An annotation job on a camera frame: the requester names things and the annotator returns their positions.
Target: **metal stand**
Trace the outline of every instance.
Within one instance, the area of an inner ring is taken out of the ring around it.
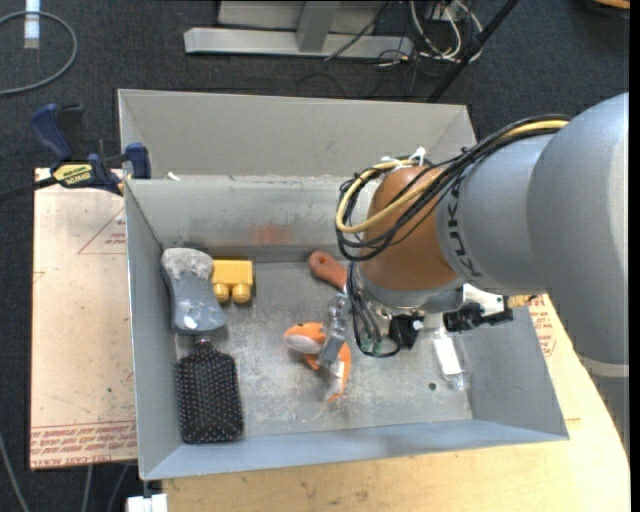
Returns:
[[[184,34],[185,52],[329,57],[356,37],[356,34],[351,33],[330,33],[336,15],[341,11],[345,12],[340,4],[341,2],[329,1],[304,2],[295,30],[192,28]],[[247,8],[243,14],[247,18],[255,17],[257,10],[258,8],[251,12]],[[412,49],[413,43],[407,38],[363,35],[339,56],[376,59],[390,50],[408,55]]]

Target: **orange handle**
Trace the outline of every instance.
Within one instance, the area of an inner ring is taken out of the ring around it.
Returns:
[[[325,251],[314,251],[309,256],[311,273],[319,279],[327,281],[338,290],[344,290],[347,284],[347,269]]]

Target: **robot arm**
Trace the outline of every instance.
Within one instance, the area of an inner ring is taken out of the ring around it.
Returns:
[[[464,284],[548,293],[628,433],[628,134],[626,93],[570,122],[512,125],[452,162],[363,172],[343,187],[336,216],[352,301],[373,309],[371,323],[464,313]],[[371,177],[380,185],[354,226],[353,199]]]

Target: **blue clamp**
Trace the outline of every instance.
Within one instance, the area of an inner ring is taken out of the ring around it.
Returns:
[[[125,153],[114,158],[103,159],[97,153],[90,153],[86,159],[81,157],[78,161],[77,153],[74,153],[73,145],[60,129],[58,107],[50,103],[40,108],[32,117],[30,127],[38,141],[49,148],[56,156],[56,161],[51,166],[51,176],[55,182],[67,188],[91,187],[121,195],[122,180],[105,166],[107,161],[117,159],[119,162],[130,161],[133,167],[133,177],[148,179],[151,177],[151,163],[146,148],[140,143],[129,144]],[[82,107],[72,107],[63,110],[72,124],[69,125],[76,138],[81,138],[78,127]]]

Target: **white label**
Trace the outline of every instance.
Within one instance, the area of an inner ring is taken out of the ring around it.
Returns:
[[[442,373],[445,375],[462,373],[458,354],[456,354],[453,340],[449,336],[438,337],[433,340],[433,347],[436,349],[436,356],[438,356]]]

